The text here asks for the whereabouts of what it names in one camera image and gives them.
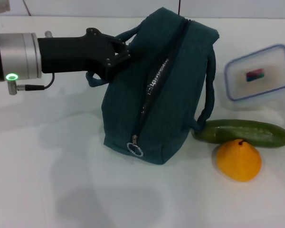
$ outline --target green led light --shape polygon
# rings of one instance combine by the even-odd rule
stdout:
[[[6,75],[6,79],[9,81],[15,81],[18,79],[18,75],[11,73],[11,74]]]

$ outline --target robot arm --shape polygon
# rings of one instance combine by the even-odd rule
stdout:
[[[83,37],[53,38],[50,32],[46,36],[0,34],[0,82],[8,82],[10,94],[24,90],[17,80],[41,78],[42,72],[93,71],[111,81],[131,58],[125,43],[95,28],[88,28]]]

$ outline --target zipper pull ring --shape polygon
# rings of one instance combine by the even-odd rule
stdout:
[[[141,150],[141,148],[137,145],[137,135],[133,135],[132,136],[132,143],[128,142],[127,143],[127,147],[128,150],[134,154],[136,157],[143,157],[143,151]]]

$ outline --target metal zipper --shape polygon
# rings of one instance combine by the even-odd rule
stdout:
[[[168,51],[168,53],[166,53],[166,58],[164,58],[164,61],[160,65],[157,73],[154,74],[152,81],[147,86],[144,86],[145,95],[143,96],[142,110],[139,113],[138,123],[136,124],[136,127],[131,136],[131,142],[127,143],[129,151],[137,157],[143,156],[141,148],[137,145],[139,133],[143,127],[145,120],[148,117],[152,104],[154,103],[157,95],[160,92],[160,89],[162,88],[164,82],[167,80],[170,74],[171,68],[178,54],[179,47],[182,44],[183,37],[185,36],[186,31],[188,30],[188,24],[189,21],[187,19],[184,19],[183,23],[180,25],[180,28],[176,32],[177,37],[172,39],[174,41],[172,44],[172,48]]]

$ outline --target zipper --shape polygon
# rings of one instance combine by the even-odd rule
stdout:
[[[158,62],[160,59],[160,64],[154,66],[151,64],[150,70],[147,71],[147,75],[145,77],[145,82],[143,86],[143,90],[145,95],[142,96],[142,107],[137,116],[137,122],[134,127],[132,136],[130,141],[132,143],[128,143],[128,149],[134,155],[142,157],[143,153],[140,148],[137,146],[139,134],[143,128],[145,121],[147,120],[149,113],[152,109],[152,106],[159,95],[160,90],[162,89],[164,83],[170,75],[174,62],[177,58],[178,51],[182,44],[183,38],[186,35],[186,32],[189,28],[189,20],[184,19],[179,25],[177,31],[173,35],[172,39],[166,46],[165,50],[159,54],[156,58],[154,58],[153,62]],[[129,144],[133,146],[133,148],[138,148],[141,154],[137,154],[133,149],[129,147]]]

